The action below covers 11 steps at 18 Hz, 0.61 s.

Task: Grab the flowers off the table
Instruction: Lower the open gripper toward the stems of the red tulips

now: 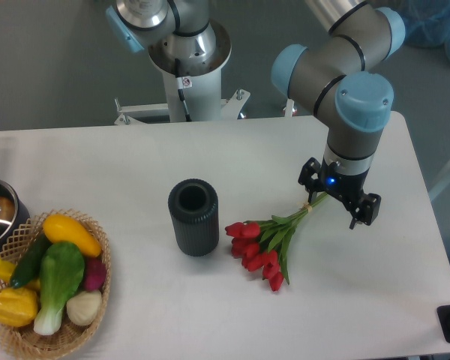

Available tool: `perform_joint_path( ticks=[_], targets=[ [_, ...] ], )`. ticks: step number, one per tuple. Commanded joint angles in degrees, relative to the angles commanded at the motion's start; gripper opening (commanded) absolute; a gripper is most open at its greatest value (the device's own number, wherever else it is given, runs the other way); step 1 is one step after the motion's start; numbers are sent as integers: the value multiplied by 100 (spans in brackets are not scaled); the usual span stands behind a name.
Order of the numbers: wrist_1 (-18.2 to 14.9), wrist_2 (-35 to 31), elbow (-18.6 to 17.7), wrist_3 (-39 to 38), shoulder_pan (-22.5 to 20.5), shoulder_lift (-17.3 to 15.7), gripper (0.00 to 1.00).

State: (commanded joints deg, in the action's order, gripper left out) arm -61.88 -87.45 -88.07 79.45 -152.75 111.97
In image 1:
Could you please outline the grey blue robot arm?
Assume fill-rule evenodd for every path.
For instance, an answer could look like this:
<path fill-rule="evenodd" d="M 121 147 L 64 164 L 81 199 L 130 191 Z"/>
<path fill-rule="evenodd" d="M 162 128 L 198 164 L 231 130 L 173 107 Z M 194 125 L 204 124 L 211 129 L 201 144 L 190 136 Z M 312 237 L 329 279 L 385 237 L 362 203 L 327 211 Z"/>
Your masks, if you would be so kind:
<path fill-rule="evenodd" d="M 308 7 L 329 41 L 317 50 L 288 46 L 271 69 L 275 88 L 328 128 L 322 160 L 310 159 L 298 181 L 310 195 L 340 201 L 354 224 L 369 225 L 381 199 L 363 185 L 394 100 L 389 81 L 371 68 L 400 48 L 404 21 L 366 1 L 309 1 Z M 231 43 L 207 1 L 115 1 L 106 18 L 125 47 L 147 51 L 162 73 L 172 122 L 221 118 L 221 70 Z"/>

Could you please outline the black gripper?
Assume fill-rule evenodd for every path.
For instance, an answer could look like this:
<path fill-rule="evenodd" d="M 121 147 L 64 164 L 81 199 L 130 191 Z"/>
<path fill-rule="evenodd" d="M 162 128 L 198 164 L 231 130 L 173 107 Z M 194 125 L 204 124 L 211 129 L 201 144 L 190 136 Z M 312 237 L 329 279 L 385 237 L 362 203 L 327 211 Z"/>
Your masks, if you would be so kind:
<path fill-rule="evenodd" d="M 370 226 L 380 211 L 381 196 L 363 191 L 367 175 L 367 170 L 358 175 L 340 174 L 332 165 L 311 157 L 301 168 L 298 183 L 305 187 L 309 203 L 315 200 L 318 193 L 326 192 L 342 202 L 346 209 L 351 209 L 349 228 L 353 230 L 356 224 Z"/>

